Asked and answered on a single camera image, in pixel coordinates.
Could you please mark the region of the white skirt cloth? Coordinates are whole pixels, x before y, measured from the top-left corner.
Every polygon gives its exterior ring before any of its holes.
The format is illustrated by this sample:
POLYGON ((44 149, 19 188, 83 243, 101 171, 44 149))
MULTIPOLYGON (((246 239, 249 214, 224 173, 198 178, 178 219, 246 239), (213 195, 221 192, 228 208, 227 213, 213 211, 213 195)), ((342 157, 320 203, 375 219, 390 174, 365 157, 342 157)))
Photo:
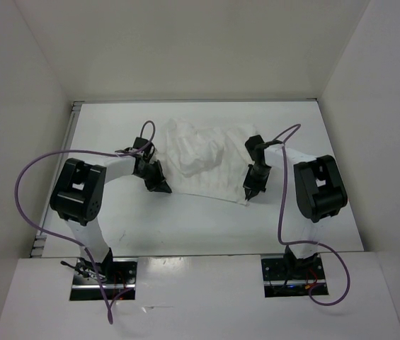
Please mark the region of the white skirt cloth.
POLYGON ((246 204, 244 179, 251 158, 244 144, 257 134, 250 124, 195 127, 169 120, 157 152, 173 193, 246 204))

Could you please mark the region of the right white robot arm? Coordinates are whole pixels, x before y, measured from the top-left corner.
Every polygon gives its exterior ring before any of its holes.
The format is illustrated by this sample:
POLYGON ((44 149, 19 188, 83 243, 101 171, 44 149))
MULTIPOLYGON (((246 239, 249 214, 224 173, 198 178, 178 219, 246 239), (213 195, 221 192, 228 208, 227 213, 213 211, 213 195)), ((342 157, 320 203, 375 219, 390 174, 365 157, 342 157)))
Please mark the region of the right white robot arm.
POLYGON ((336 161, 330 155, 315 157, 282 148, 278 140, 264 142, 260 135, 250 137, 245 148, 252 160, 243 183, 246 200, 266 191, 271 169, 282 170, 285 203, 295 206, 283 240, 283 269, 290 278, 300 278, 317 258, 325 221, 348 203, 336 161))

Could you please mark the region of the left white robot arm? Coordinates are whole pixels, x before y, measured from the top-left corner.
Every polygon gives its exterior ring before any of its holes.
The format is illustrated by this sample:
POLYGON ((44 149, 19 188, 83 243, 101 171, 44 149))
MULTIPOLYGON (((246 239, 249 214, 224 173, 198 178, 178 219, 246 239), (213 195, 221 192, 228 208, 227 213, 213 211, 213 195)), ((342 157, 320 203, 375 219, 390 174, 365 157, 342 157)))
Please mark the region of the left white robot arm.
POLYGON ((98 283, 106 283, 118 274, 98 221, 105 185, 123 176, 136 176, 149 192, 171 193, 161 162, 154 159, 155 151, 150 144, 132 156, 113 157, 104 165, 69 158, 57 179, 50 207, 80 243, 81 262, 98 283))

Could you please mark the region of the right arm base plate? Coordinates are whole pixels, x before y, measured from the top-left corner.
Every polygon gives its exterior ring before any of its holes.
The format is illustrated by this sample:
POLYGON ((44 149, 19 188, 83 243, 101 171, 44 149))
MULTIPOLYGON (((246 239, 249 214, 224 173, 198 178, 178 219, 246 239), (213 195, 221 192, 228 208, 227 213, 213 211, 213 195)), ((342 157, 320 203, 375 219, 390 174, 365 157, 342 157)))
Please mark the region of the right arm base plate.
POLYGON ((261 269, 266 298, 328 295, 326 276, 320 257, 304 268, 289 269, 281 255, 262 257, 261 269))

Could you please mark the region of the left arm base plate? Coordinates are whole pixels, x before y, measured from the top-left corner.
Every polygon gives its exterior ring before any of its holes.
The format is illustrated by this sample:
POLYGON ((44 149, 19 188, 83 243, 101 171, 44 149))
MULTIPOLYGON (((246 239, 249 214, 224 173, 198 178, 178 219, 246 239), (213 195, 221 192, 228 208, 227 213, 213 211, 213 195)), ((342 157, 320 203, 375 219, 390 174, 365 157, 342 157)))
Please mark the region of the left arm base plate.
MULTIPOLYGON (((137 283, 137 260, 118 258, 114 261, 114 266, 116 272, 110 278, 106 278, 102 273, 99 275, 105 296, 109 302, 116 296, 118 300, 134 300, 137 283)), ((79 259, 74 266, 69 265, 69 267, 74 269, 70 301, 98 301, 103 299, 93 269, 87 268, 79 259)))

